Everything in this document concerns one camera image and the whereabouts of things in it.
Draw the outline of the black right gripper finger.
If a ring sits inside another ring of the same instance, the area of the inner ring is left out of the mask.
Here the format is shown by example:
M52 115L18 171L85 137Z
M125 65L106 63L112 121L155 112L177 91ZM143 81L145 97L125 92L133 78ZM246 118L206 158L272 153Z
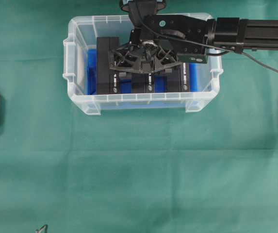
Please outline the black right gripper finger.
M128 78L127 72L119 71L118 76L119 76L120 79L127 79Z
M172 74L174 72L174 68L167 68L164 72L165 74Z

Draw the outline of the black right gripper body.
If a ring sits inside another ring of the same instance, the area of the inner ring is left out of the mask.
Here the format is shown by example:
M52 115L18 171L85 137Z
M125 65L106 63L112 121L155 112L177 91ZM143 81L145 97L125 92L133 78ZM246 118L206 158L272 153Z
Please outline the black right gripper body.
M108 51L109 68L118 72L148 74L173 69L179 60L172 45L165 39L142 39L142 30L135 28L128 43Z

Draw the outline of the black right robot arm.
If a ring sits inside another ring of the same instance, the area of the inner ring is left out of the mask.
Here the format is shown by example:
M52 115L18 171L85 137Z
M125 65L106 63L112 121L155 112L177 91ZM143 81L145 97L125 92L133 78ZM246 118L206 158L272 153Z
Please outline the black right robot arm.
M184 15L146 16L129 42L109 49L109 68L128 73L157 73L183 63L205 64L216 56L244 50L278 51L278 20Z

